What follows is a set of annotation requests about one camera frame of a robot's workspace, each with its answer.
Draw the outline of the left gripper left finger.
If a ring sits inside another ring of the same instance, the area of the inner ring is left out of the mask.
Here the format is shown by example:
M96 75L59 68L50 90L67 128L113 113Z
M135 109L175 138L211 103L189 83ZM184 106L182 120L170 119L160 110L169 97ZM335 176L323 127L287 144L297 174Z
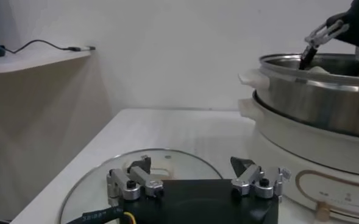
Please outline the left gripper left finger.
M137 201L141 197L162 198L163 181L151 174L152 161L149 156L131 162L125 169L109 170L107 180L108 204L112 207L123 201Z

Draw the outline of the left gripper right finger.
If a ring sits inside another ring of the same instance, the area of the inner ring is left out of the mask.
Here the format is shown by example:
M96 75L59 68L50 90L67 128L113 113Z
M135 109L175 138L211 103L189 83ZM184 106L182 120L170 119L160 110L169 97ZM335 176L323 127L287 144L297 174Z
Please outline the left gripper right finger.
M232 156L230 163L236 177L230 181L231 199L239 203L243 198L255 195L262 200L283 197L283 170L280 167L270 167L266 170L255 164L251 159Z

